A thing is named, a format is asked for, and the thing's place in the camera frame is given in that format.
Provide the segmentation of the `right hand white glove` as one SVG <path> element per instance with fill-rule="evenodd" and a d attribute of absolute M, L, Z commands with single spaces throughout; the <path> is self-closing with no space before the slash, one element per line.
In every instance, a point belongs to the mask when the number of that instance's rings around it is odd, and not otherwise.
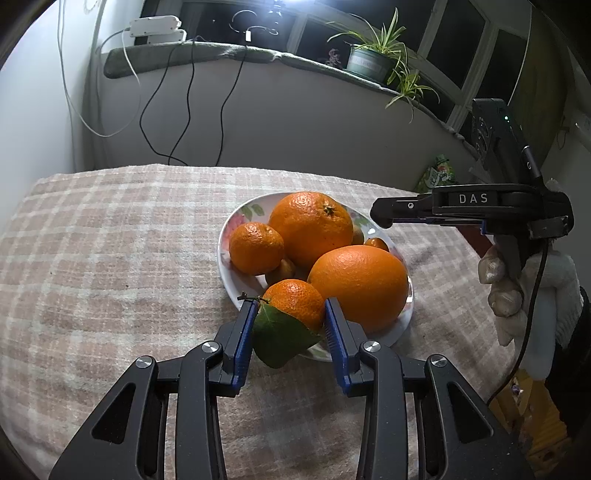
<path fill-rule="evenodd" d="M 499 344 L 524 351 L 520 367 L 537 381 L 550 375 L 557 348 L 568 346 L 583 311 L 574 260 L 553 248 L 541 260 L 540 253 L 531 256 L 516 279 L 496 246 L 478 264 Z"/>

